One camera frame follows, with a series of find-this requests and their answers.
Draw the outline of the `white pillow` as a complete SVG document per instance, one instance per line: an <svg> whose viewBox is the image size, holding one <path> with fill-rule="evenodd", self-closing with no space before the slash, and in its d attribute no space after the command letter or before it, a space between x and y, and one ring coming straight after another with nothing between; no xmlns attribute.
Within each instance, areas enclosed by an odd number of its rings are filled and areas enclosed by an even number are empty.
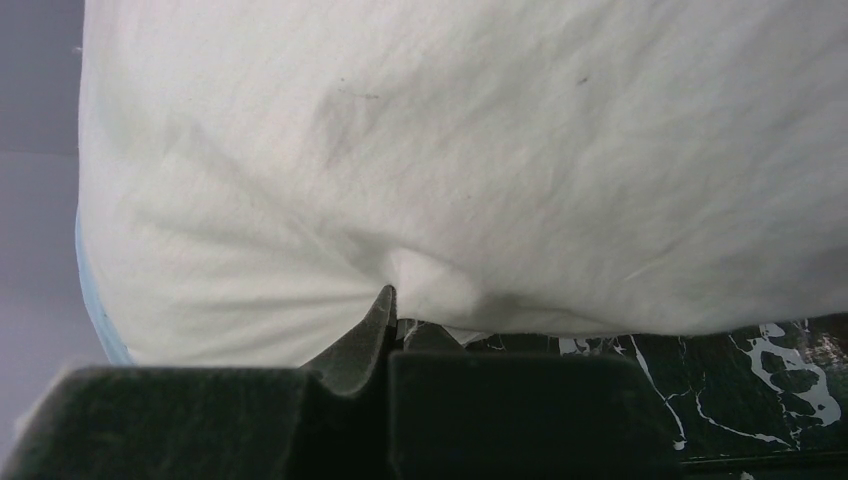
<svg viewBox="0 0 848 480"><path fill-rule="evenodd" d="M89 1L80 243L137 364L847 308L843 1Z"/></svg>

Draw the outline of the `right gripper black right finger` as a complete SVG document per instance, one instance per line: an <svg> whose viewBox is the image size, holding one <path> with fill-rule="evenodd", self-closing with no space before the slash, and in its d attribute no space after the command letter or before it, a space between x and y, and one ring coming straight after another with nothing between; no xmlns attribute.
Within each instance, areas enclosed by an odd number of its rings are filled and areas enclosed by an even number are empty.
<svg viewBox="0 0 848 480"><path fill-rule="evenodd" d="M679 479L660 413L629 361L470 353L429 323L388 363L398 479Z"/></svg>

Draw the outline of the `light blue pillowcase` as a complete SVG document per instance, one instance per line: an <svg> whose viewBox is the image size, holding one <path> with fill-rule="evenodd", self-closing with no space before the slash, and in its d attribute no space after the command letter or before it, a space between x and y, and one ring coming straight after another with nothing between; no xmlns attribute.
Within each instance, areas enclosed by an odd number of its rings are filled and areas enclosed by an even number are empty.
<svg viewBox="0 0 848 480"><path fill-rule="evenodd" d="M79 212L76 212L75 215L74 240L83 303L106 358L113 365L133 366L135 365L135 361L125 343L120 338L100 300L97 285L91 273L83 246Z"/></svg>

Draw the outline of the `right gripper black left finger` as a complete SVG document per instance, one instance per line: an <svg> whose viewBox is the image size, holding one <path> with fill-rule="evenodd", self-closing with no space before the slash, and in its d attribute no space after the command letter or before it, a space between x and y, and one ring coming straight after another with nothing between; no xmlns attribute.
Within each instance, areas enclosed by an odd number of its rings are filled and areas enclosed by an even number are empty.
<svg viewBox="0 0 848 480"><path fill-rule="evenodd" d="M299 368L89 367L36 409L5 479L384 479L396 293Z"/></svg>

